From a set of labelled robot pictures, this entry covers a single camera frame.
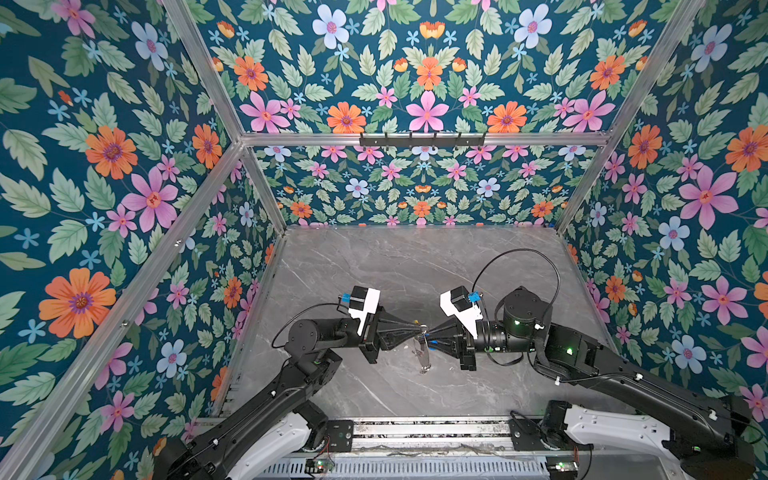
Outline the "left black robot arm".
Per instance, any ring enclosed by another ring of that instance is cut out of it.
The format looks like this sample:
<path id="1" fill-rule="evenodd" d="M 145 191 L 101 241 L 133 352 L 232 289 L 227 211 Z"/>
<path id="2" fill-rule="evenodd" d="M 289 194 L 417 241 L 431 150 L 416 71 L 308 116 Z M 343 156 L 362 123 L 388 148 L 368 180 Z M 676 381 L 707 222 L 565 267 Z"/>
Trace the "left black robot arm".
<path id="1" fill-rule="evenodd" d="M 327 447 L 328 417 L 312 402 L 338 371 L 338 350 L 358 349 L 374 364 L 380 351 L 422 336 L 423 325 L 384 310 L 295 321 L 283 350 L 288 357 L 259 393 L 194 439 L 170 440 L 154 462 L 156 479 L 254 479 L 284 456 Z"/>

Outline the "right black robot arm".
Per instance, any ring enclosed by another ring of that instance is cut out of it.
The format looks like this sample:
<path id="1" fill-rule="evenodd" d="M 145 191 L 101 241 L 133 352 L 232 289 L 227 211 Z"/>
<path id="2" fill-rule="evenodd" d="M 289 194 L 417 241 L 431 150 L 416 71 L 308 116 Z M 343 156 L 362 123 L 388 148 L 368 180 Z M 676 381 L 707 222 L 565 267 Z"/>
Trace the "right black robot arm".
<path id="1" fill-rule="evenodd" d="M 604 444 L 655 455 L 688 479 L 749 479 L 756 471 L 744 434 L 749 412 L 730 396 L 709 398 L 675 385 L 620 357 L 595 338 L 552 323 L 552 305 L 524 287 L 506 295 L 492 316 L 476 293 L 458 287 L 440 297 L 447 321 L 427 345 L 476 368 L 481 352 L 518 353 L 558 385 L 600 392 L 635 414 L 598 412 L 553 401 L 556 429 L 577 444 Z"/>

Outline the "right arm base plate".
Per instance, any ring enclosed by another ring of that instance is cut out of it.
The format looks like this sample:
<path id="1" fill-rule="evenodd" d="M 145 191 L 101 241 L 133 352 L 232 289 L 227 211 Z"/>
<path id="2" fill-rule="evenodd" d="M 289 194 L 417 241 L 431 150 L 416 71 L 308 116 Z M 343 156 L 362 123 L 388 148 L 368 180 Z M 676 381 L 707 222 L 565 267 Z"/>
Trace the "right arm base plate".
<path id="1" fill-rule="evenodd" d="M 563 450 L 567 444 L 556 434 L 548 432 L 539 422 L 512 417 L 508 421 L 510 438 L 516 451 Z"/>

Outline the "silver keyring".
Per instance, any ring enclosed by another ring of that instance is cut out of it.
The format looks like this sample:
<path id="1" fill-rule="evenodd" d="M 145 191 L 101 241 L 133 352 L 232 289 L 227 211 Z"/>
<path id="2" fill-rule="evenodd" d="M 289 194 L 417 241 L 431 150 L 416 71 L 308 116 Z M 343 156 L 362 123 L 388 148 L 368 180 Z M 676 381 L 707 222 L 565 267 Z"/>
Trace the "silver keyring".
<path id="1" fill-rule="evenodd" d="M 419 328 L 420 332 L 414 337 L 413 353 L 419 361 L 420 373 L 426 374 L 431 368 L 429 348 L 427 343 L 428 327 L 426 325 L 420 325 Z"/>

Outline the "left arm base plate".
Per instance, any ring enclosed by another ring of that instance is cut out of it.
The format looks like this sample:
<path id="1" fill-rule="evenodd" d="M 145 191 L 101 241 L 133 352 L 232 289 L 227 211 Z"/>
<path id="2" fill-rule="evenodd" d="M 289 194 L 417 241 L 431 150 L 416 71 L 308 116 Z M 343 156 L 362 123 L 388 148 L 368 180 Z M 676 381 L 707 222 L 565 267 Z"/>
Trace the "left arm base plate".
<path id="1" fill-rule="evenodd" d="M 353 420 L 324 422 L 313 432 L 314 437 L 311 441 L 310 451 L 314 453 L 321 451 L 348 453 L 352 450 L 354 433 L 355 422 Z"/>

